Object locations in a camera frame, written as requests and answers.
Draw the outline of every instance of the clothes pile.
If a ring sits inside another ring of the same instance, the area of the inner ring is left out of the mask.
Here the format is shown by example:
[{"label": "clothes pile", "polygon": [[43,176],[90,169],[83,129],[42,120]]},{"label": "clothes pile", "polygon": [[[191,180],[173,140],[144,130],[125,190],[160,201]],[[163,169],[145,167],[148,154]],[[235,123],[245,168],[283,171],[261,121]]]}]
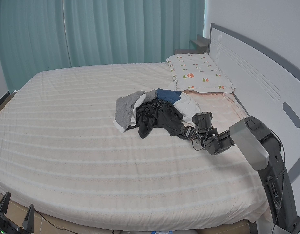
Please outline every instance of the clothes pile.
[{"label": "clothes pile", "polygon": [[141,138],[153,128],[164,128],[171,136],[183,138],[181,120],[194,125],[192,116],[197,113],[199,105],[186,93],[158,88],[118,98],[113,124],[121,133],[139,127]]}]

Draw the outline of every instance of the gray garment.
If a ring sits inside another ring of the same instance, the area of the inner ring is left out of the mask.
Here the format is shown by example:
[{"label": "gray garment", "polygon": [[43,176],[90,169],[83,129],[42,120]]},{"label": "gray garment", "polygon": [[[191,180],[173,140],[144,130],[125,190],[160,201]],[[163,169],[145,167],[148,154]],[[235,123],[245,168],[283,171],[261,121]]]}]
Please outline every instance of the gray garment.
[{"label": "gray garment", "polygon": [[134,107],[135,102],[143,94],[146,94],[146,98],[145,98],[144,102],[151,101],[151,100],[155,99],[157,96],[156,90],[153,89],[150,92],[138,91],[138,92],[132,93],[128,96],[120,97],[116,100],[116,102],[115,102],[116,112],[115,112],[114,120],[121,127],[123,127],[124,130],[126,130],[128,128],[129,123],[132,119],[133,107]]}]

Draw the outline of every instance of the curtain fold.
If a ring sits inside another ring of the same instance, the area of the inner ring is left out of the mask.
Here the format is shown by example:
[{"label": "curtain fold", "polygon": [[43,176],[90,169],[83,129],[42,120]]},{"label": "curtain fold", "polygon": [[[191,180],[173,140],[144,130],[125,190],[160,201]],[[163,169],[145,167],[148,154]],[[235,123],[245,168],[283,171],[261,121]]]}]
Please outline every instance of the curtain fold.
[{"label": "curtain fold", "polygon": [[44,70],[165,61],[203,23],[204,0],[0,0],[0,59],[14,91]]},{"label": "curtain fold", "polygon": [[9,91],[35,74],[71,67],[62,0],[0,0],[0,61]]}]

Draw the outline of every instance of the gray metal cover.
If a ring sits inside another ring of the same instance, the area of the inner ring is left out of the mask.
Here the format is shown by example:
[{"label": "gray metal cover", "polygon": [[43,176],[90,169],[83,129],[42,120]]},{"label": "gray metal cover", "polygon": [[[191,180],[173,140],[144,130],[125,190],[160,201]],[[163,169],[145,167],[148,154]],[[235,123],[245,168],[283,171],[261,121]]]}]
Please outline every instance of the gray metal cover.
[{"label": "gray metal cover", "polygon": [[269,153],[251,133],[244,119],[232,125],[229,130],[230,137],[253,169],[256,171],[265,169],[268,165]]}]

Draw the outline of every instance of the pillow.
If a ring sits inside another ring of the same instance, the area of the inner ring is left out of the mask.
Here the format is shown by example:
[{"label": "pillow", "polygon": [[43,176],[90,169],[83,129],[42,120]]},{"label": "pillow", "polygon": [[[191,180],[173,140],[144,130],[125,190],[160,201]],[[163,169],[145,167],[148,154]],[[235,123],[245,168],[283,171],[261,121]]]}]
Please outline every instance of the pillow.
[{"label": "pillow", "polygon": [[208,54],[180,54],[166,59],[177,91],[232,93],[233,84]]}]

